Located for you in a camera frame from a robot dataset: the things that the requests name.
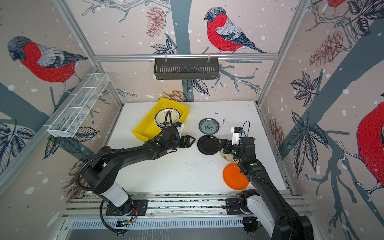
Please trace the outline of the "cream plate black brushstroke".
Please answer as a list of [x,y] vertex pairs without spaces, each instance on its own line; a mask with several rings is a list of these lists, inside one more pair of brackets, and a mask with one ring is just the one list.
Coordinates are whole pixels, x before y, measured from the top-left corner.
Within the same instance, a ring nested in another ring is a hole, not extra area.
[[155,124],[158,128],[169,127],[175,122],[178,122],[181,118],[181,114],[176,109],[167,108],[159,111],[155,115]]

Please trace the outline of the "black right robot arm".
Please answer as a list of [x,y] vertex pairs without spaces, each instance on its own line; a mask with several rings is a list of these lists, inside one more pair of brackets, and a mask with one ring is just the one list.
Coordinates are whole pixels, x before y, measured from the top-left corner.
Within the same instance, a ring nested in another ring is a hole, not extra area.
[[246,208],[261,222],[272,240],[313,240],[314,232],[307,216],[300,216],[282,197],[272,183],[266,168],[257,159],[255,138],[242,137],[235,144],[218,139],[219,152],[230,154],[240,172],[256,189],[256,195],[247,194]]

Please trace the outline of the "blue floral green plate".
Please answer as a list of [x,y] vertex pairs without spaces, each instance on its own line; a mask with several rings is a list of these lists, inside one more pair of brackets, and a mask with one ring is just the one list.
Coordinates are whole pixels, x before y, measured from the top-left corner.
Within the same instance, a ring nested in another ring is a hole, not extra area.
[[219,129],[220,125],[215,119],[205,118],[199,122],[199,130],[204,135],[214,135],[219,131]]

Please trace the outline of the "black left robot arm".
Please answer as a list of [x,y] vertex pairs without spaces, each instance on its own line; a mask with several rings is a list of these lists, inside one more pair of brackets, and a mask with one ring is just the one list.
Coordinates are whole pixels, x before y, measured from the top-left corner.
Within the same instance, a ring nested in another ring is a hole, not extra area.
[[121,169],[143,161],[157,160],[178,149],[189,148],[196,138],[181,135],[177,125],[166,127],[142,146],[128,149],[111,149],[106,146],[88,162],[83,164],[75,177],[77,187],[91,191],[117,208],[130,206],[132,200],[117,182]]

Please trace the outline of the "yellow plastic bin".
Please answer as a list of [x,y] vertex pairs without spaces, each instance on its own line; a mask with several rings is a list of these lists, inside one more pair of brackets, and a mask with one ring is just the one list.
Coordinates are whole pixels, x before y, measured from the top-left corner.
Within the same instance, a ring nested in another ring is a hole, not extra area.
[[134,128],[133,135],[144,142],[155,137],[162,130],[167,111],[171,111],[173,123],[184,123],[189,114],[189,107],[173,100],[160,99]]

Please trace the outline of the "black glossy plate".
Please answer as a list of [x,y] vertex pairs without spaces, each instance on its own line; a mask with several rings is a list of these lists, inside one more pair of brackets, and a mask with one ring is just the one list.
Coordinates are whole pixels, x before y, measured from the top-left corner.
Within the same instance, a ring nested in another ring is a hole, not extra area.
[[198,150],[207,156],[216,154],[219,151],[220,141],[215,136],[204,135],[199,138]]

